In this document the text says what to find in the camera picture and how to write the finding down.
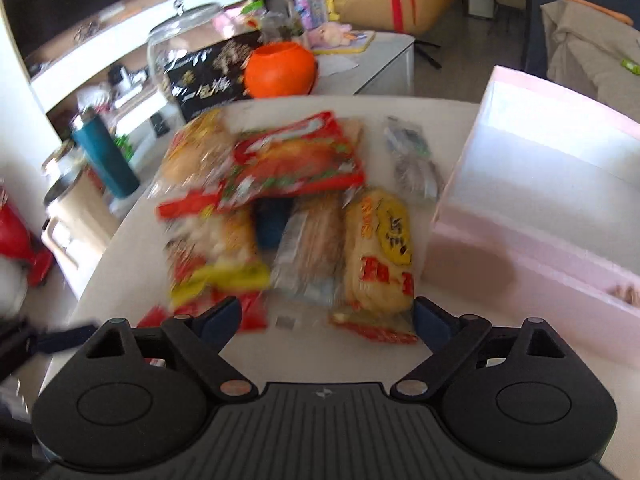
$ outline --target ribbed black plate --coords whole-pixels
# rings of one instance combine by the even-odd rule
[[[275,383],[254,402],[221,408],[201,439],[167,462],[112,475],[57,465],[42,478],[598,480],[613,476],[594,462],[557,472],[520,472],[482,462],[449,439],[429,408],[395,402],[379,384]]]

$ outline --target white paper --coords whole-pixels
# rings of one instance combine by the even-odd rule
[[[346,56],[338,54],[321,54],[316,56],[318,60],[318,77],[325,77],[338,72],[346,72],[356,68],[358,64]]]

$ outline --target beige pitcher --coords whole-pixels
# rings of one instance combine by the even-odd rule
[[[120,224],[84,171],[67,174],[56,181],[44,197],[44,206],[50,220],[42,232],[42,241],[57,258],[76,268],[78,262],[53,239],[56,225],[64,224],[73,239],[84,242],[90,250],[102,255]]]

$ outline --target beige blanket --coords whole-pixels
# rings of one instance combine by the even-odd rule
[[[541,9],[547,77],[640,123],[640,76],[620,66],[625,58],[640,64],[640,32],[575,2]]]

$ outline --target water bottle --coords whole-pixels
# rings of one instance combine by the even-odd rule
[[[93,108],[76,115],[70,126],[71,136],[84,149],[95,172],[114,197],[126,198],[140,186],[140,181]]]
[[[318,28],[327,21],[324,0],[294,0],[296,10],[306,30]]]

